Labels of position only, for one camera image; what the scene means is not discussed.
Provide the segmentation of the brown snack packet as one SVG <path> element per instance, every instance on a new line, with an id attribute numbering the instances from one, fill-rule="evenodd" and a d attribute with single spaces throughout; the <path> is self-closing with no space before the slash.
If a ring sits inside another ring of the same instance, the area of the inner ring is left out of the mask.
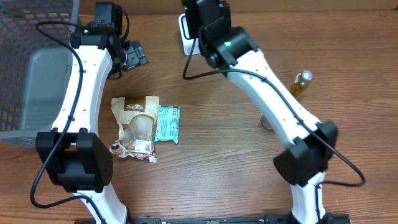
<path id="1" fill-rule="evenodd" d="M 159 97 L 118 97 L 111 100 L 111 110 L 119 125 L 118 140 L 109 150 L 121 157 L 133 157 L 155 163 L 154 146 Z"/>

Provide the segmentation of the teal snack bar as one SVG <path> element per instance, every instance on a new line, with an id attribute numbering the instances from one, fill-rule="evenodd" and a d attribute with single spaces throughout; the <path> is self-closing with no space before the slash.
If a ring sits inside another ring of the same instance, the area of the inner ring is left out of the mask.
<path id="1" fill-rule="evenodd" d="M 159 106 L 155 142 L 173 141 L 178 144 L 180 128 L 180 107 Z"/>

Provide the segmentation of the green lidded jar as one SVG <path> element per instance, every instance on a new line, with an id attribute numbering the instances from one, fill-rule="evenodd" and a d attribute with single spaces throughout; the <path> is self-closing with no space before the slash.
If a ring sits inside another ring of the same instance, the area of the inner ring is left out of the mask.
<path id="1" fill-rule="evenodd" d="M 261 116 L 261 124 L 268 130 L 273 130 L 274 129 L 272 127 L 272 125 L 270 124 L 270 122 L 267 120 L 267 118 L 264 115 Z"/>

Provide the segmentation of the yellow liquid bottle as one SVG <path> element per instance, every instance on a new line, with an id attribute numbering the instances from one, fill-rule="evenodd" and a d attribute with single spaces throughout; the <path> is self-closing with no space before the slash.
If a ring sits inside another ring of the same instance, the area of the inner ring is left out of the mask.
<path id="1" fill-rule="evenodd" d="M 302 93 L 309 87 L 313 78 L 313 73 L 309 70 L 300 72 L 291 84 L 289 91 L 295 97 L 299 99 Z"/>

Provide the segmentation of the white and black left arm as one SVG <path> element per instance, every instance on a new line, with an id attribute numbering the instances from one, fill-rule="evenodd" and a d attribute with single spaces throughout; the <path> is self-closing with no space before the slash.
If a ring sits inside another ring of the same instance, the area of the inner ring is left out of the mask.
<path id="1" fill-rule="evenodd" d="M 35 148 L 41 174 L 81 200 L 94 223 L 131 223 L 131 213 L 111 184 L 113 156 L 98 136 L 104 84 L 147 63 L 141 43 L 128 40 L 127 12 L 113 2 L 97 2 L 95 19 L 74 23 L 69 43 L 73 65 L 61 109 L 50 131 L 39 132 Z"/>

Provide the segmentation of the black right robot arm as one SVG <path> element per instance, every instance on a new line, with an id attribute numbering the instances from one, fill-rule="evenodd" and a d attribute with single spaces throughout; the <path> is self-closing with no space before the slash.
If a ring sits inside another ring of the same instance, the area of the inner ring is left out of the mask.
<path id="1" fill-rule="evenodd" d="M 274 158 L 278 173 L 290 184 L 292 223 L 327 223 L 322 189 L 338 129 L 322 123 L 286 89 L 270 68 L 256 41 L 233 27 L 225 1 L 183 0 L 189 37 L 216 72 L 240 87 L 268 120 L 285 150 Z"/>

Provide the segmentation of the white barcode scanner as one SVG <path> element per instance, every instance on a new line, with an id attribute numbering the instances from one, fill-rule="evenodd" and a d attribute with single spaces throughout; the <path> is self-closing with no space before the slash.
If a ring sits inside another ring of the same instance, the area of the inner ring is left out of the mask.
<path id="1" fill-rule="evenodd" d="M 183 13 L 179 16 L 178 24 L 179 24 L 180 35 L 181 35 L 181 39 L 182 39 L 183 52 L 186 56 L 189 56 L 192 46 L 193 46 L 193 39 L 190 38 L 190 35 L 189 35 L 185 13 Z"/>

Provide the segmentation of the dark grey mesh basket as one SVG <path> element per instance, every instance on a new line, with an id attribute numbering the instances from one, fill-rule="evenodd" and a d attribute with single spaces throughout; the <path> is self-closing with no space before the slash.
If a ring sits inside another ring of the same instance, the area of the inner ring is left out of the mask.
<path id="1" fill-rule="evenodd" d="M 65 97 L 79 21 L 78 0 L 1 1 L 1 142 L 34 147 L 50 131 Z"/>

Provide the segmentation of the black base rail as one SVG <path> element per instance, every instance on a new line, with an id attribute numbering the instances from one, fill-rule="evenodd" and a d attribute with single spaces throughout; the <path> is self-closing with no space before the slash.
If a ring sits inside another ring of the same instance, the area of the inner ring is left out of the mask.
<path id="1" fill-rule="evenodd" d="M 288 224 L 298 223 L 293 221 L 291 215 L 265 215 L 263 218 L 222 218 L 222 219 L 174 219 L 161 220 L 160 218 L 128 218 L 126 223 L 131 224 Z M 326 224 L 351 224 L 349 215 L 334 215 L 327 213 L 321 223 Z"/>

